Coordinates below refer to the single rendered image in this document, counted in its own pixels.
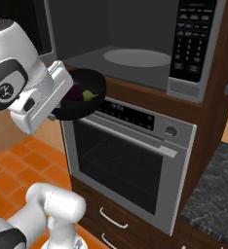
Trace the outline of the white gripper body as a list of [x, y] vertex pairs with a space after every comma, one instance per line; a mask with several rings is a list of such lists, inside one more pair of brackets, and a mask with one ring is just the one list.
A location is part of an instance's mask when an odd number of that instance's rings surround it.
[[23, 131], [34, 133], [72, 87], [73, 80], [64, 64], [55, 61], [43, 81], [24, 94], [24, 103], [33, 100], [34, 105], [23, 115]]

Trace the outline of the purple eggplant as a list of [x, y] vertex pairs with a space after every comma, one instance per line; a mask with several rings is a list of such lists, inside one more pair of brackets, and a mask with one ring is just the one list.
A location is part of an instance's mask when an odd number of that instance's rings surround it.
[[75, 101], [91, 101], [96, 97], [96, 94], [92, 93], [88, 89], [82, 89], [79, 86], [74, 86], [67, 93], [66, 98]]

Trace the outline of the black bowl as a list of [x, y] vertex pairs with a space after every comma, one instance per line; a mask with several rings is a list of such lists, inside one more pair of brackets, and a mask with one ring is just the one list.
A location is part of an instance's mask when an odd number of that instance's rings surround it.
[[73, 80], [73, 87], [79, 86], [96, 94], [91, 101], [75, 101], [65, 97], [53, 114], [60, 121], [72, 121], [87, 117], [93, 113], [103, 102], [106, 95], [106, 81], [102, 74], [92, 69], [77, 69], [69, 72]]

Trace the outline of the dark microwave door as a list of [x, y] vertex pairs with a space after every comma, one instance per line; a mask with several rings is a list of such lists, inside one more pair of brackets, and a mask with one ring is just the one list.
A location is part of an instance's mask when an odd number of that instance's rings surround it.
[[0, 18], [21, 26], [46, 65], [57, 59], [49, 0], [0, 0]]

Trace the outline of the grey microwave turntable plate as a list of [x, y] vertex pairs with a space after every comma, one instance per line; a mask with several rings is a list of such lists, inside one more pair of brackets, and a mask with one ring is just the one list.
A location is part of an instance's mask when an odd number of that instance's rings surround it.
[[171, 57], [165, 53], [139, 49], [119, 49], [107, 52], [104, 59], [123, 66], [152, 68], [171, 63]]

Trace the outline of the black glass oven door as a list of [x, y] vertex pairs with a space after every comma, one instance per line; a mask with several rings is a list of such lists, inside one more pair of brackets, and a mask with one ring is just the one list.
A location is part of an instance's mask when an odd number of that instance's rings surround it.
[[148, 143], [177, 151], [153, 153], [81, 121], [61, 123], [70, 174], [158, 230], [173, 232], [187, 150], [164, 140]]

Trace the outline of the grey microwave oven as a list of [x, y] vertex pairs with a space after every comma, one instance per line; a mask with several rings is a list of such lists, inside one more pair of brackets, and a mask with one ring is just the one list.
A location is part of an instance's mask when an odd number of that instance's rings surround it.
[[[208, 85], [226, 0], [49, 0], [57, 57], [75, 68], [201, 103]], [[152, 68], [118, 65], [107, 52], [165, 53]], [[189, 65], [200, 66], [199, 73]]]

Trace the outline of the round silver oven knob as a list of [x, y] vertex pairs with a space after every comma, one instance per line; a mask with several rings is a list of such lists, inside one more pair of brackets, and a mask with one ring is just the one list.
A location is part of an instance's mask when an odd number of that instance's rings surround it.
[[170, 136], [176, 136], [177, 135], [177, 129], [173, 126], [167, 126], [165, 129], [165, 133]]

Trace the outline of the silver built-in oven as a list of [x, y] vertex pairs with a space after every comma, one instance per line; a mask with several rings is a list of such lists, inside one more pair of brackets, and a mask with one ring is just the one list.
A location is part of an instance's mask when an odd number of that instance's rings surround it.
[[197, 127], [105, 98], [61, 123], [72, 176], [160, 231], [173, 232]]

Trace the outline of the brown wooden appliance cabinet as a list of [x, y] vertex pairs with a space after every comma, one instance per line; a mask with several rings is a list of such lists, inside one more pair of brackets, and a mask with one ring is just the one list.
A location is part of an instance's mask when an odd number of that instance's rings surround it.
[[103, 76], [107, 86], [105, 98], [120, 100], [197, 127], [173, 232], [169, 237], [174, 238], [181, 247], [198, 249], [198, 245], [191, 241], [192, 227], [181, 219], [180, 214], [206, 170], [228, 119], [228, 95], [225, 92], [228, 85], [228, 0], [219, 28], [208, 85], [201, 103], [169, 96], [158, 89]]

